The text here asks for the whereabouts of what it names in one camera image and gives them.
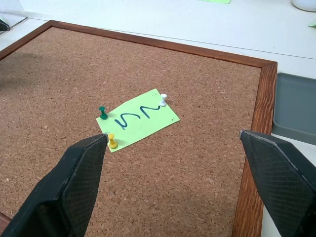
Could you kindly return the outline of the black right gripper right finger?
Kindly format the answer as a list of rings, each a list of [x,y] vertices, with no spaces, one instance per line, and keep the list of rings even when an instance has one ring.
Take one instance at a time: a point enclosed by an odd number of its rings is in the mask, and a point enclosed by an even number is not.
[[[278,232],[283,237],[316,235],[316,168],[290,142],[240,132],[250,170]]]

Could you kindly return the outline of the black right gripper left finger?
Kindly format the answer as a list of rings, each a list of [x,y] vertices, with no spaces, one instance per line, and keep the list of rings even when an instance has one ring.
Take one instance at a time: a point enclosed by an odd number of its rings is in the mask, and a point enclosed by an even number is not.
[[[85,138],[65,151],[30,192],[3,237],[82,237],[95,206],[108,137]]]

